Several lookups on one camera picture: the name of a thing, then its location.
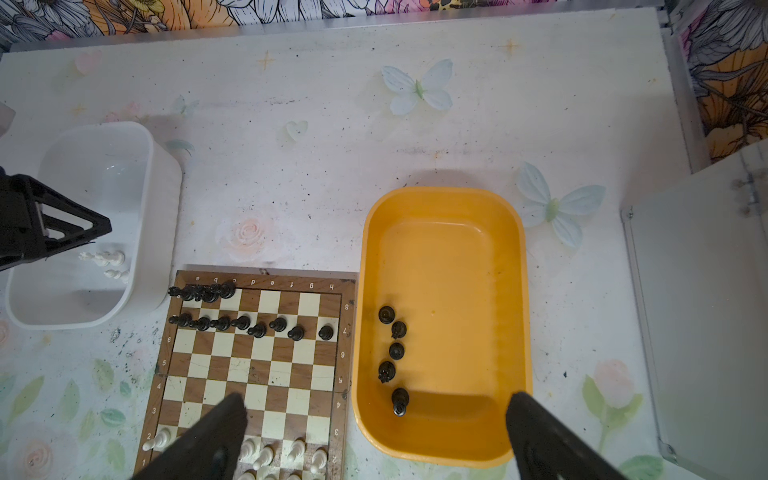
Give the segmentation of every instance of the butterfly decal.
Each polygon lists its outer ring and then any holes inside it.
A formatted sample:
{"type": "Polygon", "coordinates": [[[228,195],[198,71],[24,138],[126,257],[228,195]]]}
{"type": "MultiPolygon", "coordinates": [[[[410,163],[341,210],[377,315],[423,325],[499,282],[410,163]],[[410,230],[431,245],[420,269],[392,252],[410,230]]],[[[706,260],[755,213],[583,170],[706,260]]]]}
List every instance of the butterfly decal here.
{"type": "Polygon", "coordinates": [[[582,238],[581,227],[571,215],[593,214],[605,197],[605,187],[588,185],[561,199],[552,198],[544,175],[528,162],[523,165],[517,186],[528,198],[520,209],[523,227],[535,227],[546,220],[560,241],[571,248],[579,248],[582,238]]]}
{"type": "Polygon", "coordinates": [[[453,101],[443,88],[452,75],[453,62],[448,59],[432,66],[421,81],[414,80],[398,68],[383,67],[384,83],[389,90],[397,93],[389,104],[389,110],[395,115],[406,115],[419,103],[419,99],[436,110],[448,110],[453,106],[453,101]]]}

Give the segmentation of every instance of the white pawn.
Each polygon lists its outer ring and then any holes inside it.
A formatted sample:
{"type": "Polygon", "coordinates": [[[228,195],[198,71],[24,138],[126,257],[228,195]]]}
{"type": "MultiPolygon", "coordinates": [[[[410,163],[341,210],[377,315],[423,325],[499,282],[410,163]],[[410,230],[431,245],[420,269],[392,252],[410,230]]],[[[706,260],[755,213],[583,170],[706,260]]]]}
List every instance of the white pawn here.
{"type": "Polygon", "coordinates": [[[328,463],[328,454],[323,450],[318,450],[315,455],[312,455],[312,463],[310,463],[310,472],[317,475],[320,470],[325,468],[328,463]]]}
{"type": "Polygon", "coordinates": [[[306,452],[306,443],[302,442],[301,440],[294,440],[293,445],[290,447],[290,452],[288,452],[288,456],[286,457],[286,460],[288,462],[295,462],[297,458],[301,458],[304,456],[304,452],[306,452]]]}
{"type": "Polygon", "coordinates": [[[259,452],[259,458],[256,459],[256,461],[253,463],[253,469],[258,470],[261,467],[265,467],[272,463],[272,460],[275,458],[275,452],[271,449],[271,447],[264,446],[261,448],[261,452],[259,452]]]}
{"type": "Polygon", "coordinates": [[[141,446],[141,449],[145,452],[149,452],[151,449],[162,449],[170,442],[170,431],[168,429],[161,429],[152,440],[147,440],[141,446]]]}

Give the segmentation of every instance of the chess piece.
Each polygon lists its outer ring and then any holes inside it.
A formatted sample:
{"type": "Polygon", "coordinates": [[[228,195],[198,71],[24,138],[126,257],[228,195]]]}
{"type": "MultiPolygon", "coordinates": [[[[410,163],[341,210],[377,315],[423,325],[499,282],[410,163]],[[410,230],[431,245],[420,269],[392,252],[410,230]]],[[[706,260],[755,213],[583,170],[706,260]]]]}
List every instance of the chess piece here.
{"type": "Polygon", "coordinates": [[[288,322],[281,316],[270,322],[270,328],[276,332],[282,332],[288,326],[288,322]]]}
{"type": "Polygon", "coordinates": [[[304,327],[301,325],[294,326],[289,332],[288,332],[288,338],[293,340],[294,342],[298,342],[302,338],[304,338],[304,327]]]}
{"type": "Polygon", "coordinates": [[[389,325],[395,319],[395,309],[391,306],[383,306],[379,309],[379,320],[384,325],[389,325]]]}
{"type": "Polygon", "coordinates": [[[389,380],[395,378],[395,366],[389,360],[385,360],[379,365],[379,380],[382,383],[387,383],[389,380]]]}
{"type": "Polygon", "coordinates": [[[259,457],[253,462],[253,469],[258,470],[261,467],[267,466],[270,463],[272,463],[272,460],[275,458],[275,452],[272,450],[271,447],[264,446],[261,447],[261,451],[259,452],[259,457]]]}
{"type": "Polygon", "coordinates": [[[170,430],[161,429],[152,440],[147,440],[141,446],[141,449],[145,452],[149,452],[151,449],[162,449],[164,446],[170,443],[170,430]]]}
{"type": "Polygon", "coordinates": [[[330,340],[333,338],[333,327],[331,325],[325,325],[317,334],[323,340],[330,340]]]}
{"type": "Polygon", "coordinates": [[[394,342],[389,346],[389,356],[391,356],[393,360],[400,360],[405,354],[406,348],[402,346],[402,343],[394,342]]]}
{"type": "Polygon", "coordinates": [[[406,325],[399,320],[392,324],[392,338],[395,340],[401,339],[402,337],[406,336],[407,331],[408,331],[408,328],[406,328],[406,325]]]}
{"type": "Polygon", "coordinates": [[[293,463],[298,458],[302,458],[304,456],[304,452],[306,452],[306,443],[301,440],[294,440],[293,444],[290,446],[290,452],[288,452],[286,460],[290,463],[293,463]]]}
{"type": "Polygon", "coordinates": [[[408,406],[408,402],[410,402],[410,400],[411,399],[408,396],[408,391],[406,389],[395,389],[395,391],[392,392],[392,410],[395,412],[395,415],[398,417],[405,415],[406,407],[408,406]]]}
{"type": "Polygon", "coordinates": [[[326,467],[328,464],[328,454],[324,450],[317,450],[312,455],[312,461],[310,463],[310,472],[314,475],[320,473],[320,470],[326,467]]]}

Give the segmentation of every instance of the chessboard square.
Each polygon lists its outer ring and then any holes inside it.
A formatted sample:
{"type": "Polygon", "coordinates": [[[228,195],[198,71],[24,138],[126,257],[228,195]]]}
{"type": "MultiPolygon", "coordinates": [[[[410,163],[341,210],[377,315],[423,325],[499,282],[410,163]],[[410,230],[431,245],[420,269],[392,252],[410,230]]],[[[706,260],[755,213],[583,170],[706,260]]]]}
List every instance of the chessboard square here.
{"type": "Polygon", "coordinates": [[[315,362],[315,341],[309,339],[301,339],[298,342],[294,342],[293,346],[293,363],[304,363],[312,365],[315,362]]]}
{"type": "Polygon", "coordinates": [[[320,308],[317,316],[339,317],[341,314],[341,295],[338,293],[321,293],[320,308]]]}
{"type": "Polygon", "coordinates": [[[221,310],[239,310],[240,309],[240,297],[243,295],[243,289],[236,288],[235,294],[230,298],[220,299],[219,309],[221,310]]]}
{"type": "Polygon", "coordinates": [[[291,339],[275,338],[272,348],[272,360],[277,362],[290,362],[293,359],[293,344],[291,339]]]}
{"type": "Polygon", "coordinates": [[[331,428],[330,417],[319,417],[309,415],[306,417],[306,442],[319,443],[325,445],[328,443],[328,434],[331,428]]]}
{"type": "Polygon", "coordinates": [[[245,408],[249,410],[264,410],[266,408],[266,385],[245,385],[245,408]]]}
{"type": "Polygon", "coordinates": [[[261,436],[265,439],[282,439],[286,427],[285,412],[264,412],[264,422],[261,426],[261,436]]]}
{"type": "Polygon", "coordinates": [[[320,311],[319,293],[300,293],[299,294],[299,315],[318,316],[320,311]]]}
{"type": "Polygon", "coordinates": [[[232,356],[232,345],[234,341],[235,341],[234,333],[229,333],[229,332],[214,333],[214,344],[210,351],[211,355],[232,356]]]}
{"type": "Polygon", "coordinates": [[[187,379],[183,376],[168,376],[165,379],[165,391],[163,400],[175,400],[182,402],[184,400],[184,388],[187,386],[187,379]]]}
{"type": "Polygon", "coordinates": [[[217,405],[224,400],[224,393],[226,390],[227,382],[222,382],[221,380],[206,380],[203,403],[206,405],[217,405]]]}
{"type": "Polygon", "coordinates": [[[193,353],[190,357],[190,370],[187,376],[193,376],[198,379],[208,378],[208,368],[210,367],[210,355],[199,355],[193,353]]]}
{"type": "Polygon", "coordinates": [[[192,353],[196,332],[197,331],[193,329],[177,329],[176,341],[174,342],[174,352],[192,353]]]}
{"type": "Polygon", "coordinates": [[[310,390],[288,389],[288,403],[286,405],[286,413],[293,413],[296,415],[309,415],[310,398],[310,390]]]}
{"type": "Polygon", "coordinates": [[[333,393],[320,390],[310,391],[309,415],[330,417],[333,409],[333,393]]]}
{"type": "Polygon", "coordinates": [[[277,313],[280,308],[280,292],[261,290],[259,295],[259,313],[277,313]]]}
{"type": "Polygon", "coordinates": [[[181,405],[181,415],[179,417],[179,426],[190,428],[203,415],[203,404],[194,402],[184,402],[181,405]]]}
{"type": "Polygon", "coordinates": [[[291,362],[271,362],[270,385],[290,386],[291,362]]]}
{"type": "Polygon", "coordinates": [[[326,365],[312,366],[312,390],[333,391],[333,367],[326,365]]]}
{"type": "Polygon", "coordinates": [[[227,375],[229,382],[248,382],[248,372],[250,371],[250,359],[230,359],[230,371],[227,375]]]}

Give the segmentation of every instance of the white square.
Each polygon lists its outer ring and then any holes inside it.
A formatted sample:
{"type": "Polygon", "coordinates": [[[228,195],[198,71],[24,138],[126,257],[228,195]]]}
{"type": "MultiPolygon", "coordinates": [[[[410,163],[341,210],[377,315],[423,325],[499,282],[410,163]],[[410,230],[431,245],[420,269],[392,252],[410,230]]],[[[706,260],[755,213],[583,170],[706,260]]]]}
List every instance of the white square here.
{"type": "Polygon", "coordinates": [[[262,439],[282,439],[285,429],[285,412],[264,412],[264,423],[261,426],[262,439]]]}
{"type": "Polygon", "coordinates": [[[272,362],[270,365],[270,385],[290,386],[291,362],[272,362]]]}
{"type": "Polygon", "coordinates": [[[253,339],[253,348],[250,351],[250,358],[254,360],[272,359],[272,349],[275,347],[275,337],[263,336],[260,339],[253,339]]]}
{"type": "Polygon", "coordinates": [[[315,341],[301,339],[293,344],[293,363],[312,365],[315,362],[315,341]]]}
{"type": "Polygon", "coordinates": [[[230,371],[227,373],[227,381],[247,383],[249,371],[250,359],[232,357],[230,359],[230,371]]]}
{"type": "Polygon", "coordinates": [[[227,382],[220,380],[206,380],[205,391],[203,392],[203,403],[205,405],[218,405],[224,400],[224,390],[227,389],[227,382]]]}
{"type": "Polygon", "coordinates": [[[194,346],[194,334],[197,332],[195,329],[178,329],[176,330],[176,342],[174,343],[174,351],[179,353],[192,353],[192,347],[194,346]]]}
{"type": "Polygon", "coordinates": [[[193,353],[190,358],[190,369],[187,376],[193,376],[197,379],[208,378],[208,367],[210,367],[210,355],[193,353]]]}
{"type": "Polygon", "coordinates": [[[219,304],[219,310],[239,310],[240,309],[240,297],[243,295],[243,289],[236,288],[235,294],[230,298],[221,299],[219,304]]]}
{"type": "Polygon", "coordinates": [[[249,383],[245,386],[245,408],[264,410],[266,408],[266,385],[249,383]]]}
{"type": "Polygon", "coordinates": [[[202,403],[184,402],[181,404],[181,417],[179,417],[179,426],[188,429],[194,425],[203,413],[202,403]]]}
{"type": "Polygon", "coordinates": [[[333,391],[333,367],[328,365],[312,366],[312,390],[333,391]]]}
{"type": "Polygon", "coordinates": [[[288,389],[288,406],[286,413],[309,415],[310,391],[304,389],[288,389]]]}
{"type": "Polygon", "coordinates": [[[320,312],[320,294],[319,293],[300,293],[299,294],[299,315],[318,316],[320,312]]]}
{"type": "Polygon", "coordinates": [[[234,343],[235,343],[234,333],[215,332],[214,346],[211,349],[210,354],[215,356],[232,356],[232,345],[234,343]]]}
{"type": "Polygon", "coordinates": [[[330,417],[317,417],[309,415],[306,417],[306,442],[319,443],[325,445],[328,443],[328,432],[331,428],[330,417]]]}
{"type": "Polygon", "coordinates": [[[280,292],[261,290],[259,294],[259,313],[277,313],[280,307],[280,292]]]}
{"type": "Polygon", "coordinates": [[[163,400],[175,400],[183,402],[184,389],[187,388],[187,377],[171,376],[165,379],[165,390],[163,391],[163,400]]]}

